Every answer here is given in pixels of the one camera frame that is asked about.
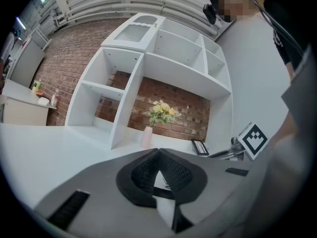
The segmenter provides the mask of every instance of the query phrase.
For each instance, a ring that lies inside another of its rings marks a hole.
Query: artificial flower
[[[168,113],[169,113],[170,115],[174,115],[174,114],[175,114],[175,110],[174,110],[173,108],[171,108],[171,109],[169,109]]]
[[[158,106],[154,106],[154,107],[152,108],[152,110],[154,111],[154,113],[158,113],[158,112],[160,112],[160,110],[159,110],[159,107],[158,107]]]
[[[161,103],[161,105],[160,105],[161,107],[162,107],[162,109],[164,109],[164,110],[166,110],[166,111],[168,111],[169,110],[169,105],[168,104],[166,104],[166,103]]]

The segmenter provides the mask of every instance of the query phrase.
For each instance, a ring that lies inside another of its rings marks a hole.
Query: bottle
[[[37,83],[37,82],[36,82],[36,80],[34,80],[34,83],[33,83],[33,88],[32,88],[32,91],[33,91],[33,92],[35,92],[36,83]]]
[[[40,88],[40,86],[41,86],[41,80],[36,82],[35,92]]]
[[[57,104],[57,101],[58,101],[58,94],[59,94],[59,90],[56,89],[55,93],[53,94],[52,99],[51,99],[51,105],[54,106],[54,107],[56,107],[56,104]]]

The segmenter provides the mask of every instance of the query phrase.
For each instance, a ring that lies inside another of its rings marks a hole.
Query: white table
[[[39,97],[31,89],[10,79],[5,81],[2,95],[3,123],[45,126],[49,109],[56,109],[38,104]]]
[[[108,150],[82,140],[67,126],[0,123],[0,162],[15,196],[34,208],[47,193],[86,167],[144,150],[138,140],[125,139]],[[154,142],[159,145],[151,148],[171,148],[171,141]]]

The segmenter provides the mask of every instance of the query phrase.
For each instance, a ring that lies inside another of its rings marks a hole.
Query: flower vase
[[[150,147],[152,132],[153,132],[153,128],[148,126],[145,128],[145,130],[143,131],[142,139],[141,139],[141,147],[143,148]]]

